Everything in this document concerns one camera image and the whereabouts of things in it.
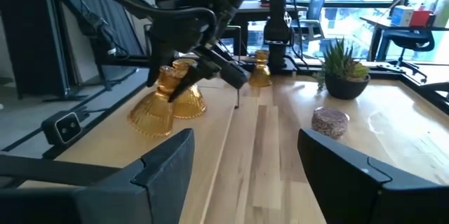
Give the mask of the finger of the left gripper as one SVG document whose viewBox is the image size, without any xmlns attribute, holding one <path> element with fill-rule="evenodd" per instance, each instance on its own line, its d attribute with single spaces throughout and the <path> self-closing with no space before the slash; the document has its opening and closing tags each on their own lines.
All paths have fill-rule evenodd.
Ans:
<svg viewBox="0 0 449 224">
<path fill-rule="evenodd" d="M 152 87 L 159 77 L 159 69 L 166 64 L 166 57 L 164 55 L 165 48 L 163 43 L 158 40 L 151 40 L 151 51 L 148 56 L 149 73 L 147 77 L 147 87 Z"/>
<path fill-rule="evenodd" d="M 248 81 L 248 72 L 245 71 L 231 57 L 223 57 L 224 53 L 217 53 L 204 47 L 193 50 L 199 58 L 196 66 L 189 66 L 186 75 L 171 93 L 168 102 L 172 103 L 188 88 L 202 79 L 212 79 L 219 75 L 225 82 L 240 89 Z"/>
</svg>

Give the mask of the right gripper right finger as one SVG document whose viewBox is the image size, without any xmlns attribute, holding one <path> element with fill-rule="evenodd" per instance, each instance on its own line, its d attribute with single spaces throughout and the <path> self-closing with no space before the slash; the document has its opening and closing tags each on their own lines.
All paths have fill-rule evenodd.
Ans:
<svg viewBox="0 0 449 224">
<path fill-rule="evenodd" d="M 297 150 L 327 223 L 447 223 L 448 186 L 366 155 L 312 129 Z"/>
</svg>

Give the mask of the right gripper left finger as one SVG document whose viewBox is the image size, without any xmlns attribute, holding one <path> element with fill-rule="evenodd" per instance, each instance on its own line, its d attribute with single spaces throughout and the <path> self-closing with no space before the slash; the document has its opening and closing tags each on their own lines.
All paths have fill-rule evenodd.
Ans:
<svg viewBox="0 0 449 224">
<path fill-rule="evenodd" d="M 192 175 L 193 129 L 119 169 L 1 156 L 1 175 L 55 183 L 2 189 L 2 223 L 178 223 Z"/>
</svg>

